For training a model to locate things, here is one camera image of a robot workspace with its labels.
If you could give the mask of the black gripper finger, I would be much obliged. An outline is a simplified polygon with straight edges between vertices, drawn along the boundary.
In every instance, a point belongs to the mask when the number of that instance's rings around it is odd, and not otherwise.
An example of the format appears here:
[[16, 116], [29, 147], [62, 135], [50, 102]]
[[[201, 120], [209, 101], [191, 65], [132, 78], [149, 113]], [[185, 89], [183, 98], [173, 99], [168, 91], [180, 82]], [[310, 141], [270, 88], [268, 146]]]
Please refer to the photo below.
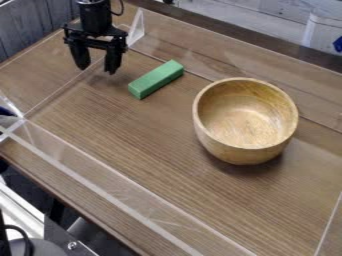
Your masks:
[[84, 70], [91, 64], [88, 48], [81, 41], [74, 39], [68, 40], [68, 46], [74, 64], [80, 70]]
[[115, 37], [107, 46], [104, 71], [113, 74], [121, 65], [121, 57], [125, 53], [125, 38]]

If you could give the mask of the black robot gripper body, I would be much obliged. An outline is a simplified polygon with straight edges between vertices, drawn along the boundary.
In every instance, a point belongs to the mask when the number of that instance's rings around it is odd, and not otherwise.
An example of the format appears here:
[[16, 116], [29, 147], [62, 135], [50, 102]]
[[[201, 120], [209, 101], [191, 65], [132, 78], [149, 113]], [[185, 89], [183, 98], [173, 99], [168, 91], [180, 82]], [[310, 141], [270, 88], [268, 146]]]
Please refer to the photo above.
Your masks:
[[64, 43], [72, 50], [95, 48], [117, 51], [127, 50], [128, 34], [112, 24], [112, 16], [121, 16], [124, 5], [119, 12], [111, 10], [109, 0], [76, 0], [80, 21], [62, 26]]

